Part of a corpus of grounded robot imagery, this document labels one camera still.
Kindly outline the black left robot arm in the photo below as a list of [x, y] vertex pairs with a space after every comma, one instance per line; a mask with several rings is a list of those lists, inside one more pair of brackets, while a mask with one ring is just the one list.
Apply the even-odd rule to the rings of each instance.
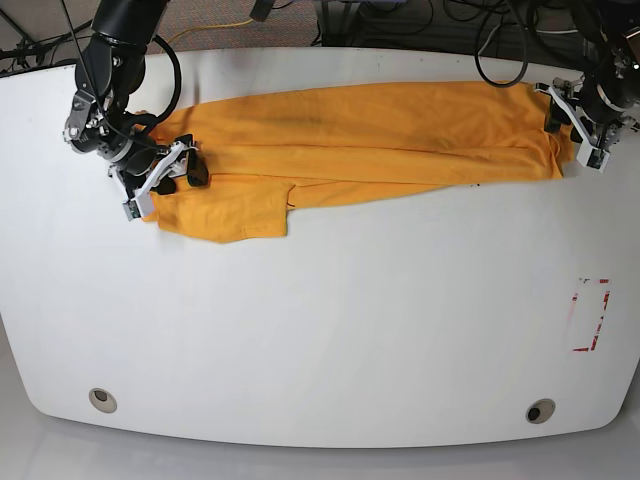
[[531, 1], [526, 25], [546, 53], [584, 74], [577, 98], [595, 124], [620, 122], [639, 103], [639, 3], [637, 1], [566, 1], [574, 26], [587, 43], [580, 60], [547, 46], [535, 29], [534, 14], [542, 6]]

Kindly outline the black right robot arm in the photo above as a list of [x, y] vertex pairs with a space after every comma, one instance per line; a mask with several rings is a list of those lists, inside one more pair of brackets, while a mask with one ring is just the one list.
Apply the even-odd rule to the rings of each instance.
[[[157, 34], [166, 1], [102, 1], [91, 23], [93, 34], [78, 50], [76, 92], [65, 124], [65, 141], [79, 153], [95, 152], [109, 163], [109, 174], [123, 185], [128, 198], [148, 186], [160, 195], [176, 192], [184, 176], [192, 187], [209, 183], [205, 162], [191, 134], [170, 145], [158, 144], [152, 131], [176, 109], [182, 71], [172, 47]], [[155, 43], [173, 68], [173, 93], [159, 114], [127, 110], [130, 96], [141, 86], [145, 55]]]

